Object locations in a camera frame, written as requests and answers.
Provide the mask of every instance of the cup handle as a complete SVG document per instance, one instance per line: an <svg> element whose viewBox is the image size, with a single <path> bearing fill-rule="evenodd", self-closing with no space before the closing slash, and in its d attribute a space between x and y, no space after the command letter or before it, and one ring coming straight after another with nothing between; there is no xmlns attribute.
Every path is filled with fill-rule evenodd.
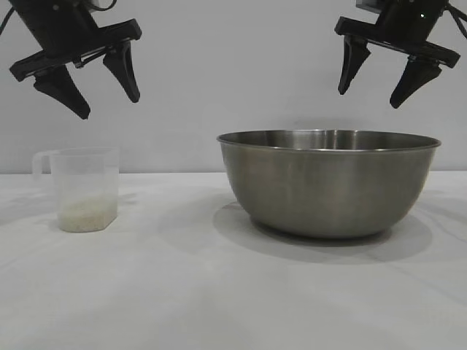
<svg viewBox="0 0 467 350"><path fill-rule="evenodd" d="M49 157L53 154L58 153L58 151L45 151L38 152L32 158L32 177L35 181L40 180L42 175L42 160L44 157Z"/></svg>

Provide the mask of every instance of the bowl rim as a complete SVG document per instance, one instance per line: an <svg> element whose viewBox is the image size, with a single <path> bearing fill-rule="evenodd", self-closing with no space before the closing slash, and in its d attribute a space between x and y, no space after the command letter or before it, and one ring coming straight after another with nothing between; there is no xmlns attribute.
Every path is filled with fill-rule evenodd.
<svg viewBox="0 0 467 350"><path fill-rule="evenodd" d="M240 142L226 140L225 137L234 134L245 134L245 133L257 133L257 132L313 132L313 131L325 131L325 132L349 132L349 133L379 133L379 134L390 134L400 136L416 137L418 139L424 139L431 142L432 144L418 147L400 147L400 148L384 148L384 149L325 149L325 148L292 148L292 147L272 147L259 144L243 144ZM424 149L434 149L442 145L442 142L430 136L417 135L415 133L396 133L391 131L372 131L372 130L347 130L347 129L271 129L271 130L251 130L251 131L238 131L232 133L223 133L217 137L217 141L221 144L230 144L239 147L253 148L253 149L268 149L268 150L280 150L287 152L318 152L318 153L391 153L391 152L411 152Z"/></svg>

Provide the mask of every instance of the stainless steel bowl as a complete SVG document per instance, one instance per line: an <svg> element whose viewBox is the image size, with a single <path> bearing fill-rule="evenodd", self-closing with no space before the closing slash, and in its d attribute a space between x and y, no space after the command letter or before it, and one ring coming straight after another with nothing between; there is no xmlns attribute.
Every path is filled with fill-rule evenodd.
<svg viewBox="0 0 467 350"><path fill-rule="evenodd" d="M218 137L233 192L258 222L301 236L387 230L418 199L436 148L374 131L248 131Z"/></svg>

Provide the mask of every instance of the measuring cup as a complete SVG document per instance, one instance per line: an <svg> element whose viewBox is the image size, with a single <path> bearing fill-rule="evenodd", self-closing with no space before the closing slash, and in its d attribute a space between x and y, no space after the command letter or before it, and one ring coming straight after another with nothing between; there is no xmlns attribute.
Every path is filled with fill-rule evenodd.
<svg viewBox="0 0 467 350"><path fill-rule="evenodd" d="M61 230L99 231L117 217L117 148L86 147L39 152L33 158L35 179L42 174L43 158L50 159Z"/></svg>

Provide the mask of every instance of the translucent plastic cup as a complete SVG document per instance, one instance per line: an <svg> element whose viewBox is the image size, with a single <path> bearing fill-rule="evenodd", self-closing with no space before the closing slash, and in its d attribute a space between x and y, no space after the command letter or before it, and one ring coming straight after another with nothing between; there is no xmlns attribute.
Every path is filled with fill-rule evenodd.
<svg viewBox="0 0 467 350"><path fill-rule="evenodd" d="M58 226L66 232L103 230L117 217L119 152L114 147L87 147L40 152L33 175L50 159L57 196Z"/></svg>

